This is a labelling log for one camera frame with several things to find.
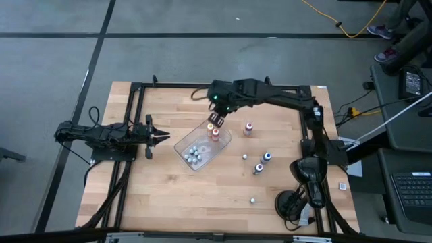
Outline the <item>black rig crossbar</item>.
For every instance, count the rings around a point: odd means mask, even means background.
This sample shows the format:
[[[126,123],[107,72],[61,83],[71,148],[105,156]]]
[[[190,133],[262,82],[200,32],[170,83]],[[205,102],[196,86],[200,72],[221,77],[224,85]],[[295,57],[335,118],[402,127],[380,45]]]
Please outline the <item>black rig crossbar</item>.
[[[294,243],[422,243],[412,240],[393,240],[362,235],[323,232],[315,235],[293,234],[241,234],[209,232],[121,232],[114,227],[97,229],[73,229],[58,232],[16,234],[0,236],[0,243],[88,243],[127,237],[142,238],[190,238],[195,240],[281,240]]]

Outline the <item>person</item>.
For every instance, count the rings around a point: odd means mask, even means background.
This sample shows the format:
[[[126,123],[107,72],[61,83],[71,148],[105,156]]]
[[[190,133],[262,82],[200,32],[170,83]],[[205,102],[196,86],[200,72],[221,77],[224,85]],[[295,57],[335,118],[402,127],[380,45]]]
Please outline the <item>person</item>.
[[[400,0],[397,8],[393,14],[388,18],[387,22],[383,25],[368,26],[368,33],[380,36],[386,40],[392,39],[396,29],[405,20],[405,17],[409,14],[412,7],[418,0]],[[385,63],[394,60],[401,54],[407,52],[409,47],[414,47],[431,29],[431,21],[425,18],[420,24],[418,24],[413,30],[411,30],[403,39],[396,44],[388,47],[383,52],[380,52],[374,56],[374,60],[379,63]]]

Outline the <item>black chair base leg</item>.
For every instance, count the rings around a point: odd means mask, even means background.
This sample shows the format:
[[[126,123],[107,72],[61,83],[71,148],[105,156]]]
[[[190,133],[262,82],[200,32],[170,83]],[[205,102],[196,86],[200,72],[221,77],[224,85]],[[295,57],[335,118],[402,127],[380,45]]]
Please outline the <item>black chair base leg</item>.
[[[0,162],[3,159],[13,159],[14,161],[23,163],[26,160],[26,156],[0,147]]]

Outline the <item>black keyboard desk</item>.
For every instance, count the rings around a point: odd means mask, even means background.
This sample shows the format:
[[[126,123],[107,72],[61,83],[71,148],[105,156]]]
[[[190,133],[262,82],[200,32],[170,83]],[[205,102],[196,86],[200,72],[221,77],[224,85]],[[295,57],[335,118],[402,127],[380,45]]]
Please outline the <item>black keyboard desk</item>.
[[[432,225],[410,221],[405,217],[391,178],[391,174],[393,173],[432,173],[432,154],[389,149],[380,149],[377,154],[383,174],[386,193],[385,203],[390,223],[396,225],[399,231],[403,233],[432,236]]]

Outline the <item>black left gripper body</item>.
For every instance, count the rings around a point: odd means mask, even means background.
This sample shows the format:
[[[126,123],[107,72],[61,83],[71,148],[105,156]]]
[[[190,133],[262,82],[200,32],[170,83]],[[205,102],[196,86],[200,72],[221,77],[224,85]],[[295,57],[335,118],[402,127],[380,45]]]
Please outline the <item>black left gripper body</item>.
[[[145,144],[145,157],[153,158],[151,147],[153,146],[153,120],[151,115],[145,116],[145,123],[139,122],[132,129],[132,144]]]

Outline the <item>black keyboard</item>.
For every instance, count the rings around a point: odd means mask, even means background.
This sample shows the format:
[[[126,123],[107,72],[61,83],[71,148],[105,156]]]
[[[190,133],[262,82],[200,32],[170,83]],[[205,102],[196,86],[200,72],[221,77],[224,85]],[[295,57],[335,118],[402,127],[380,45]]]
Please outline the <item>black keyboard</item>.
[[[432,225],[432,173],[393,173],[391,179],[405,217]]]

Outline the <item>clear plastic bin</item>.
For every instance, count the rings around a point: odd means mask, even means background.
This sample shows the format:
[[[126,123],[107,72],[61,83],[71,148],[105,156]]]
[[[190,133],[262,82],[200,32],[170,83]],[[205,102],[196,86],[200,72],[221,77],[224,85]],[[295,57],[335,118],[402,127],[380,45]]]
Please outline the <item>clear plastic bin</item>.
[[[232,141],[232,135],[228,130],[216,127],[215,128],[219,129],[220,132],[219,140],[217,142],[213,141],[211,137],[207,136],[207,124],[209,123],[209,121],[205,120],[174,146],[174,149],[180,156],[181,160],[192,171],[199,171],[202,169]],[[197,159],[197,156],[194,153],[189,153],[189,150],[193,149],[194,146],[198,148],[197,151],[202,157],[201,161]],[[197,165],[194,165],[193,162],[188,163],[187,159],[184,158],[184,155],[189,155],[189,158],[192,160],[196,159],[198,161]]]

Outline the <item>yellow plug connector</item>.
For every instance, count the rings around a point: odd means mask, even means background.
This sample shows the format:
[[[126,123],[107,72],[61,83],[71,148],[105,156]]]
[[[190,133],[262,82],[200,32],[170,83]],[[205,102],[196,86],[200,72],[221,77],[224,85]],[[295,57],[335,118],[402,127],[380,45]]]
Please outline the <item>yellow plug connector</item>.
[[[349,118],[355,118],[355,117],[359,117],[359,116],[368,116],[368,115],[375,115],[381,113],[380,111],[372,111],[372,112],[360,112],[358,109],[356,109],[355,107],[349,107],[348,108],[348,117]]]

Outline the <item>dark grey side desk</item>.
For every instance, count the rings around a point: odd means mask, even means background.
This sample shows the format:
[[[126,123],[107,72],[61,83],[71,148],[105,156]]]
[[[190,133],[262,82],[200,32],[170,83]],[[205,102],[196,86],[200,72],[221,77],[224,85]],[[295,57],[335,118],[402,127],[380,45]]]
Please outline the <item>dark grey side desk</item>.
[[[398,76],[385,74],[379,65],[370,72],[385,122],[412,104],[398,98]],[[432,153],[432,117],[419,116],[427,108],[432,108],[432,95],[385,126],[393,149]]]

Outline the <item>black desk lamp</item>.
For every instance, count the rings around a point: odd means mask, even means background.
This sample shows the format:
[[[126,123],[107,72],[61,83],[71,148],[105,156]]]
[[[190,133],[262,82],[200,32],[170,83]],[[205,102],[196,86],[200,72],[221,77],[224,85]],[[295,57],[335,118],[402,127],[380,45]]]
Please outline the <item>black desk lamp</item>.
[[[305,157],[290,164],[290,172],[299,183],[295,190],[280,192],[275,199],[275,210],[284,223],[298,221],[301,211],[309,205],[322,209],[327,202],[323,181],[327,175],[327,161],[320,157]]]

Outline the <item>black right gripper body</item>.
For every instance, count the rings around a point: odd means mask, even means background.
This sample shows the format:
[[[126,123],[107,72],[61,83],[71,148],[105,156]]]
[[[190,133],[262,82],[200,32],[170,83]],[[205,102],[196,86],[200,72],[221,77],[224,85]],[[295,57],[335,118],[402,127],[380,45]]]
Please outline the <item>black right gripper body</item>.
[[[218,115],[228,115],[247,105],[250,98],[240,93],[241,86],[238,82],[212,81],[207,91],[207,98],[214,104],[212,111]]]

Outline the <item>white pole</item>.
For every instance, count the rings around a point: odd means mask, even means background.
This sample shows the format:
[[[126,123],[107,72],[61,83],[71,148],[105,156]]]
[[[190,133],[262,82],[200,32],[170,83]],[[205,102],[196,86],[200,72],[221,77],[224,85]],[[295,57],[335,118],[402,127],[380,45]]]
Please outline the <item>white pole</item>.
[[[385,121],[384,123],[382,123],[381,125],[377,126],[376,128],[372,129],[371,131],[367,132],[366,134],[363,134],[361,137],[357,138],[354,143],[356,142],[360,142],[363,138],[366,138],[368,136],[370,136],[371,134],[375,133],[377,130],[381,129],[382,127],[386,126],[387,124],[391,123],[392,121],[394,121],[397,117],[401,116],[403,113],[405,113],[406,111],[408,111],[409,109],[411,109],[412,107],[418,105],[419,103],[423,102],[425,99],[429,98],[432,95],[432,91],[419,97],[419,99],[417,101],[415,101],[414,103],[412,103],[411,105],[407,106],[406,108],[404,108],[403,110],[399,111],[397,114],[395,114],[394,116],[392,116],[391,118],[389,118],[387,121]]]

